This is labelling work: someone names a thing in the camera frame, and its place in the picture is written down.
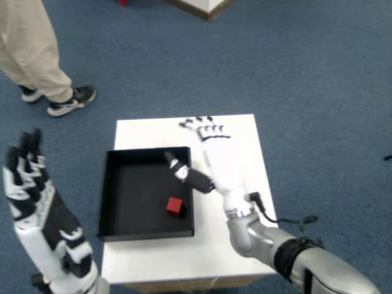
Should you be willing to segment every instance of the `white tabletop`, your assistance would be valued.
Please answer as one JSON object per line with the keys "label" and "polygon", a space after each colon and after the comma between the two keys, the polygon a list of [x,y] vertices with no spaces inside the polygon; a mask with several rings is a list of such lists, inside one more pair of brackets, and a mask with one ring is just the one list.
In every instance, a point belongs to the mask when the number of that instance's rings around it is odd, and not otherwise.
{"label": "white tabletop", "polygon": [[[216,116],[236,140],[248,192],[259,191],[269,216],[275,217],[263,154],[253,115]],[[190,146],[192,167],[209,175],[202,144],[178,127],[184,118],[121,120],[115,150]],[[111,284],[160,282],[230,276],[266,275],[274,271],[254,258],[237,254],[229,240],[222,196],[194,190],[195,236],[106,242],[102,276]],[[264,220],[264,224],[276,226]]]}

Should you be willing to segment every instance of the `black box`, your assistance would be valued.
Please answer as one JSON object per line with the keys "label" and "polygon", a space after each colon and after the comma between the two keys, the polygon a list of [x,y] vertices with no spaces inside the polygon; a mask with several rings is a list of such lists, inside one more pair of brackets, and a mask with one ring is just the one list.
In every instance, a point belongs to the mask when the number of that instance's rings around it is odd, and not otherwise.
{"label": "black box", "polygon": [[[190,166],[190,148],[109,151],[99,203],[97,236],[103,241],[194,235],[192,189],[178,181],[164,152]],[[179,217],[166,212],[170,197],[183,200]]]}

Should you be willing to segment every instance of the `khaki pants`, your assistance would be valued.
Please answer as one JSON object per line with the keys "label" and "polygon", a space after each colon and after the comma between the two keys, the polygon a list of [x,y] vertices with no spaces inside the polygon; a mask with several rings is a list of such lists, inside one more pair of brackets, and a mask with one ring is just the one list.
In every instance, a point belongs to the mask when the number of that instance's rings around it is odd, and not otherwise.
{"label": "khaki pants", "polygon": [[14,83],[38,89],[53,102],[72,97],[41,0],[0,0],[0,69]]}

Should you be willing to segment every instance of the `red cube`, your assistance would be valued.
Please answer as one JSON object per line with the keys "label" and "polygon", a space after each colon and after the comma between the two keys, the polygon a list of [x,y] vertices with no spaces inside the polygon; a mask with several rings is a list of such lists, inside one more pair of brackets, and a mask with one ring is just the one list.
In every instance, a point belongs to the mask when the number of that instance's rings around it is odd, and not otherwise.
{"label": "red cube", "polygon": [[128,4],[128,0],[118,0],[118,4],[121,6],[126,6]]}
{"label": "red cube", "polygon": [[183,201],[178,198],[170,197],[166,206],[166,212],[172,216],[179,216]]}

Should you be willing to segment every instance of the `black sneaker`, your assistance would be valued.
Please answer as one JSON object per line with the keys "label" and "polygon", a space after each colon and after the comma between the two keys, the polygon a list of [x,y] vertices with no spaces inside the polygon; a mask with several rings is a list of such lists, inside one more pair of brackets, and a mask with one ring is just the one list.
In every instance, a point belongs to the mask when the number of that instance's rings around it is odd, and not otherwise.
{"label": "black sneaker", "polygon": [[63,103],[50,102],[48,113],[62,116],[77,108],[83,108],[96,98],[97,91],[92,86],[73,89],[73,96]]}
{"label": "black sneaker", "polygon": [[33,103],[43,96],[39,90],[31,90],[22,85],[20,85],[19,88],[22,90],[22,100],[27,103]]}

